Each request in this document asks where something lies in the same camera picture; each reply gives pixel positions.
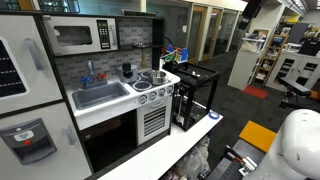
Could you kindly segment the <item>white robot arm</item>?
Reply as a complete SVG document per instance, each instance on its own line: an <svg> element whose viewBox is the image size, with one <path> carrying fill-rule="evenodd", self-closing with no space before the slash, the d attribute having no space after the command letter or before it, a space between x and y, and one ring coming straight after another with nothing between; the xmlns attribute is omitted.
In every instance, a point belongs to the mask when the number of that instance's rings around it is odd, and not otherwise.
<svg viewBox="0 0 320 180"><path fill-rule="evenodd" d="M268 152L243 180L320 180L320 113L292 111Z"/></svg>

